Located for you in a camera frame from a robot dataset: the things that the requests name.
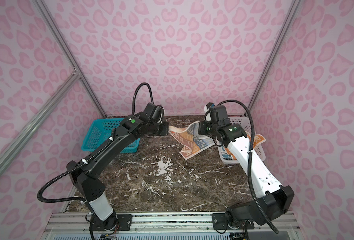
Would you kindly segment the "white plastic basket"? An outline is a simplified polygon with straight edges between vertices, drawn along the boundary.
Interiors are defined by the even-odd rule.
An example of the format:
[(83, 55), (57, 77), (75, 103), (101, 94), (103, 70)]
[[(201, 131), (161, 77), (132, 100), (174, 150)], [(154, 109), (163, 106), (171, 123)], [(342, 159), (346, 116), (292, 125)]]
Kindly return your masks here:
[[(246, 117), (230, 117), (230, 121), (231, 121), (232, 125), (239, 124), (246, 131), (246, 133), (248, 134), (248, 137), (250, 138), (251, 124), (250, 124), (249, 118), (246, 118)], [(222, 151), (221, 151), (222, 147), (218, 147), (218, 151), (219, 151), (220, 159), (222, 160), (223, 164), (226, 165), (226, 166), (238, 164), (237, 160), (236, 161), (227, 161), (227, 160), (224, 160), (222, 158)]]

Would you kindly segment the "orange patterned towel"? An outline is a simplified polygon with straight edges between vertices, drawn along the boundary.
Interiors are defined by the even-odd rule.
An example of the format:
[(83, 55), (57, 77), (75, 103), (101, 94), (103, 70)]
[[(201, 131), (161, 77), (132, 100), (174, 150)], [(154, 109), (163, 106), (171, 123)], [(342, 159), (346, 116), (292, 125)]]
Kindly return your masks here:
[[(254, 138), (254, 150), (260, 159), (264, 162), (266, 159), (265, 152), (262, 148), (262, 144), (265, 143), (267, 140), (264, 136), (257, 134)], [(231, 153), (228, 148), (222, 147), (222, 158), (227, 161), (236, 161), (237, 158)]]

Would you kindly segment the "aluminium frame post left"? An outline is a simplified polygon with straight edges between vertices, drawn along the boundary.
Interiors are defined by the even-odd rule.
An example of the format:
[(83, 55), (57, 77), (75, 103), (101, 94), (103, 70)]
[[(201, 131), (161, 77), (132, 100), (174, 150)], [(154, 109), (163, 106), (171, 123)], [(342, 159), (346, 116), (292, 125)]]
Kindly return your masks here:
[(33, 0), (32, 2), (35, 5), (35, 7), (37, 8), (40, 15), (42, 16), (43, 21), (45, 22), (45, 24), (49, 28), (53, 37), (57, 41), (57, 43), (58, 43), (60, 49), (62, 50), (63, 54), (65, 55), (66, 59), (69, 61), (69, 63), (73, 67), (74, 72), (80, 76), (82, 84), (83, 84), (84, 88), (86, 89), (87, 94), (91, 98), (94, 105), (97, 107), (102, 118), (107, 118), (108, 115), (107, 115), (106, 111), (103, 109), (100, 101), (98, 100), (96, 94), (94, 93), (94, 91), (91, 87), (91, 84), (88, 82), (83, 71), (81, 70), (80, 64), (77, 62), (75, 55), (73, 54), (64, 35), (61, 33), (61, 31), (55, 21), (55, 18), (53, 17), (51, 12), (49, 11), (48, 6), (46, 5), (45, 1)]

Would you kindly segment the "aluminium frame post right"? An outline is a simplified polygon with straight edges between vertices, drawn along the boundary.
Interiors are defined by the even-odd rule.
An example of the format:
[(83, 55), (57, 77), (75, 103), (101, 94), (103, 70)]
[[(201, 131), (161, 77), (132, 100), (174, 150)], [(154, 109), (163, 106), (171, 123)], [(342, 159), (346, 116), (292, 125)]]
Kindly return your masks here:
[(261, 92), (261, 90), (268, 78), (268, 74), (270, 73), (270, 70), (274, 66), (276, 58), (279, 55), (280, 49), (281, 49), (282, 45), (284, 44), (285, 39), (286, 39), (287, 35), (289, 34), (291, 27), (298, 15), (299, 11), (301, 10), (303, 2), (304, 1), (301, 1), (301, 0), (295, 0), (295, 1), (291, 2), (288, 13), (286, 14), (286, 16), (284, 18), (283, 25), (277, 34), (277, 37), (276, 37), (274, 44), (273, 44), (273, 47), (270, 51), (270, 54), (267, 58), (265, 65), (264, 65), (263, 71), (262, 71), (260, 78), (257, 82), (256, 89), (254, 90), (254, 92), (252, 94), (251, 101), (248, 105), (250, 112), (252, 111), (253, 107), (256, 105), (259, 94), (260, 94), (260, 92)]

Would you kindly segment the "aluminium frame strut left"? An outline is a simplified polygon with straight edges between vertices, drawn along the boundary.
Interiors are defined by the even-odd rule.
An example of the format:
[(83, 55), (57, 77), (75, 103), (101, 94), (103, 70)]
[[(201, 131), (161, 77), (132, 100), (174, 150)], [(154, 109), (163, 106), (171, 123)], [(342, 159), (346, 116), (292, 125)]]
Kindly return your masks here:
[(0, 154), (0, 177), (79, 79), (74, 71)]

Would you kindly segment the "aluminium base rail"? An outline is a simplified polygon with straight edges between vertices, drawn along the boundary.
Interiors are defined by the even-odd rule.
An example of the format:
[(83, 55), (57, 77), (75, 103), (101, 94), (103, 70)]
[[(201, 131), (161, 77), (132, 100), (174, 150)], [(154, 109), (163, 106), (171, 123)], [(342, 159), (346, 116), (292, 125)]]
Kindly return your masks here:
[(242, 240), (245, 227), (226, 226), (223, 212), (119, 213), (117, 230), (89, 230), (87, 214), (53, 214), (43, 240)]

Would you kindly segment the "aluminium frame post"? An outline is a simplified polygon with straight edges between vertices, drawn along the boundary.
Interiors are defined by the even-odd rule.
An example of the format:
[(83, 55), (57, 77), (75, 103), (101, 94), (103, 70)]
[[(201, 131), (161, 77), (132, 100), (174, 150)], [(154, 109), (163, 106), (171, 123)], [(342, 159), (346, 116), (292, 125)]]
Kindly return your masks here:
[(33, 0), (32, 2), (35, 5), (35, 7), (37, 8), (40, 15), (42, 16), (43, 21), (45, 22), (45, 24), (49, 28), (53, 37), (57, 41), (57, 43), (58, 43), (60, 49), (62, 50), (63, 54), (65, 55), (66, 59), (69, 61), (69, 63), (73, 67), (74, 72), (80, 76), (82, 84), (83, 84), (84, 88), (86, 89), (87, 94), (91, 98), (94, 105), (97, 107), (102, 118), (107, 118), (108, 115), (107, 115), (106, 111), (103, 109), (100, 101), (98, 100), (96, 94), (94, 93), (94, 91), (91, 87), (91, 84), (88, 82), (83, 71), (81, 70), (80, 64), (77, 62), (75, 55), (73, 54), (64, 35), (61, 33), (61, 31), (55, 21), (55, 18), (53, 17), (51, 12), (49, 11), (48, 6), (46, 5), (45, 1)]
[(264, 65), (263, 71), (262, 71), (260, 78), (257, 82), (256, 89), (254, 90), (254, 92), (252, 94), (251, 101), (248, 105), (250, 112), (252, 111), (253, 107), (256, 105), (259, 94), (260, 94), (260, 92), (261, 92), (261, 90), (268, 78), (268, 74), (270, 73), (270, 70), (274, 66), (276, 58), (279, 55), (280, 49), (281, 49), (282, 45), (284, 44), (285, 39), (286, 39), (287, 35), (289, 34), (291, 27), (298, 15), (299, 11), (301, 10), (303, 2), (304, 1), (301, 1), (301, 0), (295, 0), (295, 1), (291, 2), (288, 13), (286, 14), (286, 16), (284, 18), (283, 25), (277, 34), (277, 37), (276, 37), (274, 44), (273, 44), (273, 47), (270, 51), (270, 54), (267, 58), (265, 65)]

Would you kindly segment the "teal plastic basket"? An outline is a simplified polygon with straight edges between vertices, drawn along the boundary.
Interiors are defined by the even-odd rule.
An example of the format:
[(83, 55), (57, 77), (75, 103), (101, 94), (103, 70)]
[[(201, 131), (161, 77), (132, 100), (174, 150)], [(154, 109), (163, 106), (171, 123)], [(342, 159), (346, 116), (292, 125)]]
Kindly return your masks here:
[(113, 118), (93, 121), (84, 138), (82, 150), (84, 152), (95, 151), (112, 136), (113, 129), (117, 129), (123, 119), (124, 118)]

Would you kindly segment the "cream rabbit print towel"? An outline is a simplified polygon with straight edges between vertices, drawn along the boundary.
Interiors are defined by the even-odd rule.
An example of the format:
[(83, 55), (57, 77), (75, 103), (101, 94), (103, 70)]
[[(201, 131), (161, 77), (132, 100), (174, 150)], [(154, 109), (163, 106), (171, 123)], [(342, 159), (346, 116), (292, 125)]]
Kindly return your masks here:
[(199, 135), (199, 123), (199, 121), (195, 121), (185, 128), (169, 126), (169, 133), (183, 145), (180, 154), (185, 160), (191, 159), (215, 145), (210, 137)]

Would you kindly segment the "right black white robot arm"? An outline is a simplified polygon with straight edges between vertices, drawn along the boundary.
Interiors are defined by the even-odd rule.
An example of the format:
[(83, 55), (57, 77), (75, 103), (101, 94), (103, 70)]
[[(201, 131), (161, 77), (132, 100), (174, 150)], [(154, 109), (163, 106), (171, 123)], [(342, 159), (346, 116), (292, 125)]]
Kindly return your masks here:
[(239, 124), (230, 123), (221, 126), (201, 121), (198, 133), (228, 148), (248, 177), (252, 200), (227, 208), (225, 216), (228, 225), (235, 228), (254, 222), (260, 226), (268, 225), (274, 233), (279, 233), (273, 220), (287, 213), (295, 193), (290, 186), (283, 186), (268, 170), (253, 149), (252, 138)]

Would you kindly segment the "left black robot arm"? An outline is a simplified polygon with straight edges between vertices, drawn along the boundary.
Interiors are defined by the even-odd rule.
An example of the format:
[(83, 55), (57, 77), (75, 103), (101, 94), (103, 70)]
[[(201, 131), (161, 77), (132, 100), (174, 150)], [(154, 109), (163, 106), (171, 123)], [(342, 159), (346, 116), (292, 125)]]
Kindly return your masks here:
[(99, 179), (101, 173), (129, 144), (147, 136), (166, 136), (169, 124), (166, 121), (143, 120), (139, 116), (130, 115), (124, 118), (120, 125), (112, 130), (107, 138), (94, 152), (77, 163), (71, 161), (67, 169), (71, 180), (79, 193), (84, 197), (88, 209), (99, 220), (112, 219), (115, 211), (106, 197), (106, 186)]

